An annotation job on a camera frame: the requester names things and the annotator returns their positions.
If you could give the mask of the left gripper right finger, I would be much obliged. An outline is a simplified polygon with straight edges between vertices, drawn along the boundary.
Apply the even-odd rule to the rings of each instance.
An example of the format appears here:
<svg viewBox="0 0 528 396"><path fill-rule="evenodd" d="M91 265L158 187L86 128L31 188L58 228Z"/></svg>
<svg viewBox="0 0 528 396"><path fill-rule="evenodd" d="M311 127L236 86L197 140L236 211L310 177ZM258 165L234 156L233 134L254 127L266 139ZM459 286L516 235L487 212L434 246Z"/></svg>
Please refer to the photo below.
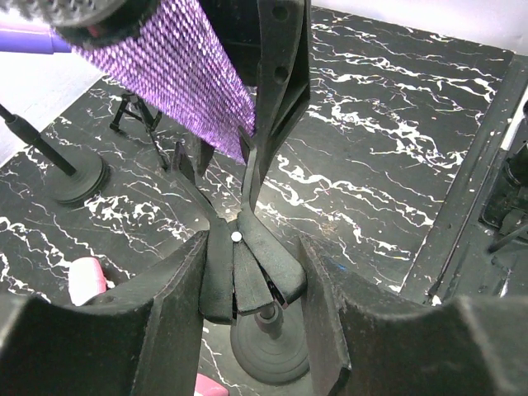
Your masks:
<svg viewBox="0 0 528 396"><path fill-rule="evenodd" d="M526 297L401 298L299 240L310 374L317 395L524 395Z"/></svg>

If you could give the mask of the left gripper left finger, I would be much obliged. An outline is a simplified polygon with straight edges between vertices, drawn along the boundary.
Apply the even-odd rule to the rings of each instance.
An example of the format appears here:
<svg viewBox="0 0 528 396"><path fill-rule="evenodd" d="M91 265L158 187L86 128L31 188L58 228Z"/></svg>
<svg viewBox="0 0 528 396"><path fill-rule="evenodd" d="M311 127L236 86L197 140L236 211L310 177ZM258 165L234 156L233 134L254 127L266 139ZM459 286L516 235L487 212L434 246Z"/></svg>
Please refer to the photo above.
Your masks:
<svg viewBox="0 0 528 396"><path fill-rule="evenodd" d="M207 235L82 307L1 297L4 395L191 395Z"/></svg>

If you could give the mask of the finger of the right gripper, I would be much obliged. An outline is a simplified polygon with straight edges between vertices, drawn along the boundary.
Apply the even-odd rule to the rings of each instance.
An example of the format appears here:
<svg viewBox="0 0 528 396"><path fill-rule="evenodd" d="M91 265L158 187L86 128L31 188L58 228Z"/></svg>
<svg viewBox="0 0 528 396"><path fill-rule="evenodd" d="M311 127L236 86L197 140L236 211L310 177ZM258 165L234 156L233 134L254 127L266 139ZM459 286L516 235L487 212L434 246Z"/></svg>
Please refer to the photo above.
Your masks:
<svg viewBox="0 0 528 396"><path fill-rule="evenodd" d="M253 150L243 182L243 202L257 203L270 165L310 98L310 1L257 3L261 58Z"/></svg>

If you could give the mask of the purple glitter microphone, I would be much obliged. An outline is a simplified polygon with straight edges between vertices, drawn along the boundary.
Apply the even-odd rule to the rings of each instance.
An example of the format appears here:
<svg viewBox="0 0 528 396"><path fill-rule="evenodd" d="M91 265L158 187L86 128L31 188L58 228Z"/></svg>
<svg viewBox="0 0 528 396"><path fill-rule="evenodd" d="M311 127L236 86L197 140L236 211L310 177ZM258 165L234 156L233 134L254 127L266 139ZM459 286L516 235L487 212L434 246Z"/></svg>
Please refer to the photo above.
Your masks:
<svg viewBox="0 0 528 396"><path fill-rule="evenodd" d="M3 1L50 26L73 51L222 154L242 161L238 131L254 103L197 1Z"/></svg>

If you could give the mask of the black round-base stand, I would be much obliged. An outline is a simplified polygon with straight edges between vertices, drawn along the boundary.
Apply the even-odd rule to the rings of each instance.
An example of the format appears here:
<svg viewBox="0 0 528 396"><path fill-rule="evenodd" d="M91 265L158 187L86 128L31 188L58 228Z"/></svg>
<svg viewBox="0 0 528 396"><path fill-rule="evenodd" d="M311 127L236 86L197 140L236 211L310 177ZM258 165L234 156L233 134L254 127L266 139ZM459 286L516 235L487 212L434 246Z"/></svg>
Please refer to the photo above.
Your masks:
<svg viewBox="0 0 528 396"><path fill-rule="evenodd" d="M7 128L24 143L41 152L53 164L45 179L47 192L60 205L76 206L101 191L109 176L109 167L98 153L77 148L62 154L45 141L29 121L1 106Z"/></svg>
<svg viewBox="0 0 528 396"><path fill-rule="evenodd" d="M200 311L212 323L230 325L234 357L248 375L283 385L309 371L302 315L294 306L306 288L306 274L254 213L262 186L257 147L244 130L239 137L246 165L241 209L232 222L221 218L197 187L181 143L175 145L171 170L210 226Z"/></svg>

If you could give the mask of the black tripod shock-mount stand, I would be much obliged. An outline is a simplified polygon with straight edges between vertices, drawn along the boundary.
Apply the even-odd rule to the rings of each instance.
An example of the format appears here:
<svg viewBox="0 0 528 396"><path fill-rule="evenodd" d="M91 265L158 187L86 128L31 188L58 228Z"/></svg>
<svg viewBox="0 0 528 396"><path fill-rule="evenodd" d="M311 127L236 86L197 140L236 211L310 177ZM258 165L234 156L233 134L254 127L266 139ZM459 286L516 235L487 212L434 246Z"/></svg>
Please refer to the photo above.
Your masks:
<svg viewBox="0 0 528 396"><path fill-rule="evenodd" d="M120 94L120 99L120 105L112 122L110 123L110 129L116 133L124 133L124 131L120 128L120 122L123 118L123 115L128 115L139 121L144 127L144 130L149 136L150 141L155 149L160 168L164 171L167 171L167 159L165 159L164 155L162 154L162 150L158 147L157 140L154 136L154 132L156 131L158 124L163 117L163 113L161 111L157 111L156 115L153 115L144 100L137 94L128 90L125 90Z"/></svg>

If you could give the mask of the purple smooth microphone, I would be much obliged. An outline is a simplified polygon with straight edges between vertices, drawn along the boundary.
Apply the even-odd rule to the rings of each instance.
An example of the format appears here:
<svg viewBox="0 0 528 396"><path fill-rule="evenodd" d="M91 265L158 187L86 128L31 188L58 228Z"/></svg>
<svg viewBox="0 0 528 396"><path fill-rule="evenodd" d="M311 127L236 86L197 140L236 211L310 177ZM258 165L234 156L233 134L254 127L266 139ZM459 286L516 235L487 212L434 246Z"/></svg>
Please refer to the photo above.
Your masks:
<svg viewBox="0 0 528 396"><path fill-rule="evenodd" d="M1 22L1 51L23 54L71 53L70 44L48 26L29 22Z"/></svg>

